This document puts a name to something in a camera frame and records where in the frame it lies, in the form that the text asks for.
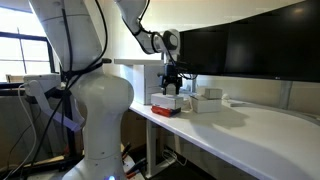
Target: black monitor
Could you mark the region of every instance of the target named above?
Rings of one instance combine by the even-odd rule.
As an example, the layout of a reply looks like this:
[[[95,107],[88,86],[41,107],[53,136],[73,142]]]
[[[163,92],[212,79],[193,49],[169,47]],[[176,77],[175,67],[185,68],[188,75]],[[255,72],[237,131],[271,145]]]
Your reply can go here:
[[[198,37],[188,37],[193,38],[188,39],[193,52],[203,60],[187,57],[190,53],[183,44],[181,61],[204,67],[192,73],[320,82],[320,1],[307,0],[223,26],[228,35],[219,37],[218,44],[211,38],[215,35],[201,37],[212,39],[206,43],[212,49],[204,51],[197,46]],[[214,56],[224,49],[225,61]]]

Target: white table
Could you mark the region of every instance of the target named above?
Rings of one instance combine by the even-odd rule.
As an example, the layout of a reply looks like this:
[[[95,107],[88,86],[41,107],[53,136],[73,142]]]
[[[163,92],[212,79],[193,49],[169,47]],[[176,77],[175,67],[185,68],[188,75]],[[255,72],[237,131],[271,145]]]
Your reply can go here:
[[[320,126],[304,119],[225,104],[218,113],[182,112],[171,118],[136,102],[130,109],[149,120],[147,177],[168,166],[155,164],[157,124],[258,179],[320,179]]]

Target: small box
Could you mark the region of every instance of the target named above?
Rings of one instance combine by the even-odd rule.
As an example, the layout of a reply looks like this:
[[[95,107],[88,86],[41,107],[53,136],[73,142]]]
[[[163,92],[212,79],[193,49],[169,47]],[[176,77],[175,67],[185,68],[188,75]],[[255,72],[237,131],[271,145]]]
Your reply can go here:
[[[222,100],[209,100],[203,96],[190,96],[193,110],[197,113],[219,112],[222,108]]]
[[[221,99],[222,89],[205,88],[203,96],[207,99]]]
[[[156,93],[151,95],[151,104],[168,109],[179,109],[183,106],[183,97]]]
[[[159,61],[155,60],[144,60],[141,63],[138,60],[132,60],[133,64],[128,65],[131,60],[126,60],[124,65],[120,67],[120,74],[122,78],[127,79],[134,90],[134,101],[143,105],[151,104],[151,94],[161,93],[160,80],[158,73],[164,73],[164,66],[160,65]]]

